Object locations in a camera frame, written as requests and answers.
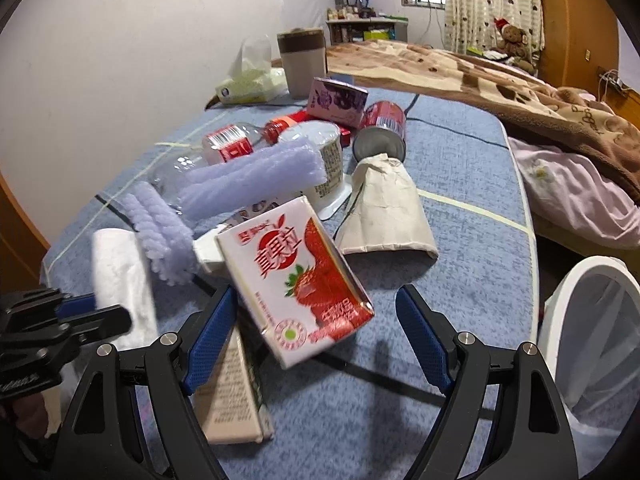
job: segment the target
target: plastic bag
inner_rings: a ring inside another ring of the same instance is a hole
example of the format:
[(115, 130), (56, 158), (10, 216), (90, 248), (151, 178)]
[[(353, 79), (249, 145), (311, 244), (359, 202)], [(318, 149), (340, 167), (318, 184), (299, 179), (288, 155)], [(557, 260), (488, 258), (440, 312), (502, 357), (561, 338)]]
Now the plastic bag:
[[(543, 325), (541, 350), (584, 476), (609, 452), (640, 398), (640, 287), (624, 264), (596, 256), (565, 277), (547, 301), (544, 324), (558, 321), (548, 318), (561, 316), (562, 303), (561, 333), (550, 336)], [(554, 362), (549, 341), (558, 337)]]
[(246, 40), (229, 70), (229, 77), (216, 88), (223, 104), (263, 103), (287, 89), (283, 68), (271, 68), (271, 43), (267, 36)]

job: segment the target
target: white laundry basket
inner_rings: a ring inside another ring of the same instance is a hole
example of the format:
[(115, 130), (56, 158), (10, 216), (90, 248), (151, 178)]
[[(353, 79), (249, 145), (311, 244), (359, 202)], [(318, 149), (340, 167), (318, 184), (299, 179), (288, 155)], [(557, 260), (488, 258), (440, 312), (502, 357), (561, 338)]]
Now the white laundry basket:
[(577, 264), (546, 301), (538, 346), (564, 402), (582, 477), (640, 398), (640, 286), (625, 264), (606, 256)]

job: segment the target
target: crumpled paper bag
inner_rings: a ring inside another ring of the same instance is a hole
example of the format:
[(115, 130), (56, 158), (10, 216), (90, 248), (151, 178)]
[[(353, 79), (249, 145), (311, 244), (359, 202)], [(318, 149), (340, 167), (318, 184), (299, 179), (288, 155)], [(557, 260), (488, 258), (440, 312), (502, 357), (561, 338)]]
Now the crumpled paper bag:
[(286, 89), (284, 69), (271, 68), (271, 42), (263, 36), (244, 41), (227, 79), (216, 87), (216, 94), (227, 105), (263, 103)]
[(347, 216), (335, 237), (342, 254), (414, 249), (438, 257), (418, 190), (402, 162), (386, 153), (363, 158), (351, 179)]

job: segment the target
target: red can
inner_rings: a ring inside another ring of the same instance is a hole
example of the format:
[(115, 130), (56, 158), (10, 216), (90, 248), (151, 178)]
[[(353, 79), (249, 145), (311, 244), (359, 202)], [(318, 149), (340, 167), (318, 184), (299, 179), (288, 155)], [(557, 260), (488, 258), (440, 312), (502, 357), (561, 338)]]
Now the red can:
[(361, 161), (368, 156), (386, 153), (400, 162), (406, 156), (406, 117), (402, 108), (391, 101), (373, 103), (364, 112), (360, 131), (353, 141), (353, 156)]

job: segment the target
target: bottle label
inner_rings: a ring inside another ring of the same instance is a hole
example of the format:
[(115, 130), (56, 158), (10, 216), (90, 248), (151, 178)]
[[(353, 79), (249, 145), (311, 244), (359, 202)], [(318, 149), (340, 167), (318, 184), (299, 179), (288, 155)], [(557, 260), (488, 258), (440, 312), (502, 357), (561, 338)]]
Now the bottle label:
[(212, 149), (220, 154), (220, 159), (223, 162), (254, 152), (244, 131), (234, 124), (226, 126), (208, 137)]

